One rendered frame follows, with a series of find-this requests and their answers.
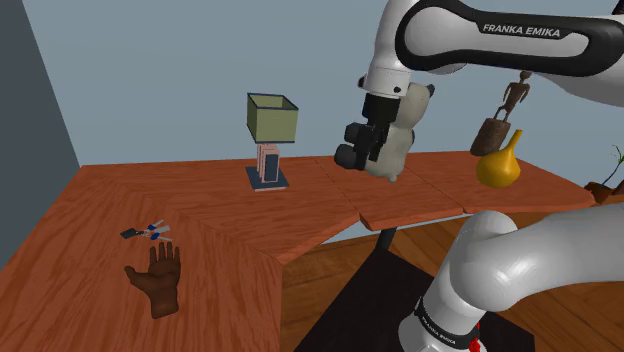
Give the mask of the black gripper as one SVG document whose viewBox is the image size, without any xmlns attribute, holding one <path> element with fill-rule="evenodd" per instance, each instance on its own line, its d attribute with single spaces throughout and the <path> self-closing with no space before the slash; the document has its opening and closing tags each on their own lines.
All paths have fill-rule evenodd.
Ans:
<svg viewBox="0 0 624 352">
<path fill-rule="evenodd" d="M 376 162 L 389 132 L 389 124 L 396 120 L 400 100 L 367 93 L 362 108 L 362 116 L 367 124 L 360 124 L 354 142 L 355 166 L 365 169 L 366 161 Z"/>
</svg>

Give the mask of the white and black panda toy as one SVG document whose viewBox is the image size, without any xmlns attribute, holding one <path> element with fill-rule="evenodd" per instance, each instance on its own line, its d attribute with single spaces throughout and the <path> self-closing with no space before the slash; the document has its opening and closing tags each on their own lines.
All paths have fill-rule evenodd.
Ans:
<svg viewBox="0 0 624 352">
<path fill-rule="evenodd" d="M 405 159 L 415 139 L 414 127 L 423 118 L 434 95 L 433 84 L 421 85 L 410 83 L 407 93 L 400 98 L 400 106 L 396 120 L 389 124 L 387 142 L 380 151 L 376 162 L 366 161 L 365 169 L 372 176 L 387 178 L 395 182 L 404 169 Z M 340 144 L 334 154 L 334 162 L 344 169 L 358 170 L 355 166 L 356 152 L 354 142 L 361 123 L 346 126 L 344 144 Z"/>
</svg>

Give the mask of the green shade table lamp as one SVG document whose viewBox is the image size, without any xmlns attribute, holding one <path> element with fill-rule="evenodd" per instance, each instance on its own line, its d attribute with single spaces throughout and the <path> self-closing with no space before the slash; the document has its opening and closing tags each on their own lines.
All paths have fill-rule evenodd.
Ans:
<svg viewBox="0 0 624 352">
<path fill-rule="evenodd" d="M 247 94 L 247 128 L 257 146 L 256 165 L 246 168 L 254 191 L 285 189 L 289 183 L 280 168 L 279 144 L 296 139 L 299 108 L 285 95 Z"/>
</svg>

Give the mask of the brown human figure statue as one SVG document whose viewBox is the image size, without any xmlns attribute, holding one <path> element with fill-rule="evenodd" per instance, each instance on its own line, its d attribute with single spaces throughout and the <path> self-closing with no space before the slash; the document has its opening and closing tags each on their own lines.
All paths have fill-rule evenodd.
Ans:
<svg viewBox="0 0 624 352">
<path fill-rule="evenodd" d="M 527 80 L 531 76 L 531 71 L 521 71 L 519 81 L 507 85 L 502 105 L 497 108 L 492 118 L 484 120 L 471 145 L 470 153 L 473 156 L 486 156 L 500 149 L 511 127 L 509 115 L 527 97 L 531 88 Z"/>
</svg>

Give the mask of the yellow gourd vase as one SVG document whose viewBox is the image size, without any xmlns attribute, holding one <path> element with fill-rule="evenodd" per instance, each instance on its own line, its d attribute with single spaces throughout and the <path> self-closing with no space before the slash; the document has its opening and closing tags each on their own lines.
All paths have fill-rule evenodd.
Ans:
<svg viewBox="0 0 624 352">
<path fill-rule="evenodd" d="M 519 178 L 521 168 L 515 155 L 515 147 L 522 134 L 523 131 L 517 129 L 504 148 L 479 159 L 476 164 L 476 177 L 482 185 L 505 188 Z"/>
</svg>

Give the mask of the dark robot stand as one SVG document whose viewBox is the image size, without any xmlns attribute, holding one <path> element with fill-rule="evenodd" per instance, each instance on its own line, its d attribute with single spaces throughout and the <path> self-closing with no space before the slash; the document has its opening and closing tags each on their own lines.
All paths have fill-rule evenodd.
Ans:
<svg viewBox="0 0 624 352">
<path fill-rule="evenodd" d="M 398 327 L 433 277 L 375 249 L 294 352 L 404 352 Z"/>
</svg>

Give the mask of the brown wooden desk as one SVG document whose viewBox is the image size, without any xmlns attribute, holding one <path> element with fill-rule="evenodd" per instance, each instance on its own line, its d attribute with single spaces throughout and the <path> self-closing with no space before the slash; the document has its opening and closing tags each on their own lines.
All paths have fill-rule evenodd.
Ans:
<svg viewBox="0 0 624 352">
<path fill-rule="evenodd" d="M 309 284 L 292 287 L 293 262 L 306 259 L 324 282 L 345 281 L 353 263 L 317 250 L 354 224 L 395 228 L 393 252 L 434 272 L 451 236 L 418 240 L 415 223 L 594 202 L 529 163 L 511 187 L 489 189 L 475 163 L 465 152 L 414 153 L 389 183 L 329 157 L 286 158 L 289 187 L 261 192 L 247 159 L 85 166 L 0 271 L 0 352 L 284 352 L 295 346 L 285 332 L 309 327 L 295 310 L 324 307 Z M 121 237 L 155 220 L 182 251 L 180 309 L 157 320 L 124 273 L 147 267 L 151 243 Z"/>
</svg>

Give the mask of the brown potted plant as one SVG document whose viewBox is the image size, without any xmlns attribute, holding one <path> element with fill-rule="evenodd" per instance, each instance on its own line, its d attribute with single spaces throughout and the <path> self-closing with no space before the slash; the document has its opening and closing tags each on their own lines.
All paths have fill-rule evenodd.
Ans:
<svg viewBox="0 0 624 352">
<path fill-rule="evenodd" d="M 603 182 L 598 183 L 590 181 L 584 186 L 584 189 L 591 193 L 597 204 L 603 204 L 613 195 L 624 194 L 624 178 L 615 188 L 607 186 L 607 183 L 615 176 L 620 167 L 624 164 L 624 153 L 617 145 L 614 145 L 614 148 L 616 149 L 616 153 L 614 154 L 614 157 L 616 158 L 616 166 L 614 170 Z"/>
</svg>

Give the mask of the brown hand figure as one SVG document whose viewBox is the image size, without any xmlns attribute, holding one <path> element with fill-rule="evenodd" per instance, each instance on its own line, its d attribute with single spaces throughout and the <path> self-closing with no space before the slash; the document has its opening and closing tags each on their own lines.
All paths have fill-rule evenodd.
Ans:
<svg viewBox="0 0 624 352">
<path fill-rule="evenodd" d="M 130 283 L 144 292 L 150 301 L 153 319 L 159 319 L 179 310 L 177 286 L 181 277 L 180 249 L 171 242 L 161 242 L 149 249 L 146 272 L 137 272 L 125 266 Z"/>
</svg>

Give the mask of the blue handled scissors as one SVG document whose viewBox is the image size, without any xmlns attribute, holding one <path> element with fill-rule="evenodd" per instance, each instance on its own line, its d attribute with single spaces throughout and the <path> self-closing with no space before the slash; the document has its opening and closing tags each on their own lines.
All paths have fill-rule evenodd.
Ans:
<svg viewBox="0 0 624 352">
<path fill-rule="evenodd" d="M 168 237 L 164 237 L 163 234 L 169 232 L 171 230 L 169 225 L 162 225 L 164 222 L 163 219 L 149 224 L 146 229 L 136 230 L 135 228 L 130 228 L 120 233 L 120 236 L 123 239 L 130 239 L 137 236 L 142 236 L 149 238 L 150 240 L 162 240 L 171 242 L 172 239 Z"/>
</svg>

